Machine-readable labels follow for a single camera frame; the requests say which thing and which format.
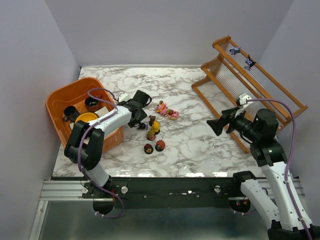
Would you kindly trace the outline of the black bat-eared figurine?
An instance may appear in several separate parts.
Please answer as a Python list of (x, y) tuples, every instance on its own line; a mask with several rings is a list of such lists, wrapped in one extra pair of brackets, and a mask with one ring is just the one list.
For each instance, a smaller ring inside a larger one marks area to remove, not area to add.
[(149, 129), (149, 124), (148, 123), (143, 123), (141, 122), (138, 127), (137, 127), (138, 130), (148, 130)]

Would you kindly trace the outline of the purple small figurine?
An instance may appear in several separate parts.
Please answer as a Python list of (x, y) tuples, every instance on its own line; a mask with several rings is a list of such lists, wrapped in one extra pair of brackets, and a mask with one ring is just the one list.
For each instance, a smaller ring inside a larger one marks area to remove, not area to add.
[(241, 52), (241, 46), (239, 47), (232, 47), (229, 49), (229, 52), (232, 56), (235, 56), (236, 54)]

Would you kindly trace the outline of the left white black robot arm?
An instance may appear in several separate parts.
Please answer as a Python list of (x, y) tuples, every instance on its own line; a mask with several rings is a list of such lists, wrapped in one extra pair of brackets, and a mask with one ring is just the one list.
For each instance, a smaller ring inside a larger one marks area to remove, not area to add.
[(99, 103), (103, 102), (111, 105), (113, 109), (95, 120), (75, 122), (64, 148), (64, 155), (78, 165), (79, 171), (96, 188), (110, 193), (107, 185), (111, 176), (100, 164), (105, 137), (124, 125), (128, 125), (130, 128), (137, 127), (147, 117), (144, 108), (152, 102), (152, 98), (147, 93), (137, 90), (133, 98), (114, 104), (92, 95), (91, 92), (95, 90), (108, 93), (111, 93), (111, 91), (97, 87), (90, 89), (87, 94)]

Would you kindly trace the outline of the black purple bow figurine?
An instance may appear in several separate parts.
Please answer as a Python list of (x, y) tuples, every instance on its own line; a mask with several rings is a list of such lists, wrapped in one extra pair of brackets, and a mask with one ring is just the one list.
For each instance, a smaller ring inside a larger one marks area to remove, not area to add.
[(246, 60), (245, 60), (245, 65), (244, 65), (244, 69), (250, 71), (251, 68), (256, 64), (257, 62), (254, 61), (250, 55), (247, 56)]

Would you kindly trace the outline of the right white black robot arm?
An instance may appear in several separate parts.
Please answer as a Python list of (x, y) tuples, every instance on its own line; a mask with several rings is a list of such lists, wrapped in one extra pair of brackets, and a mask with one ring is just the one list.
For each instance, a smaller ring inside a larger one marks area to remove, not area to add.
[(259, 109), (253, 121), (245, 113), (237, 114), (239, 107), (222, 111), (219, 119), (207, 124), (219, 136), (237, 131), (250, 140), (250, 152), (265, 175), (274, 199), (270, 199), (250, 171), (233, 174), (235, 186), (251, 201), (267, 227), (270, 240), (318, 240), (320, 228), (313, 224), (299, 199), (289, 170), (289, 161), (283, 147), (275, 139), (278, 128), (276, 114)]

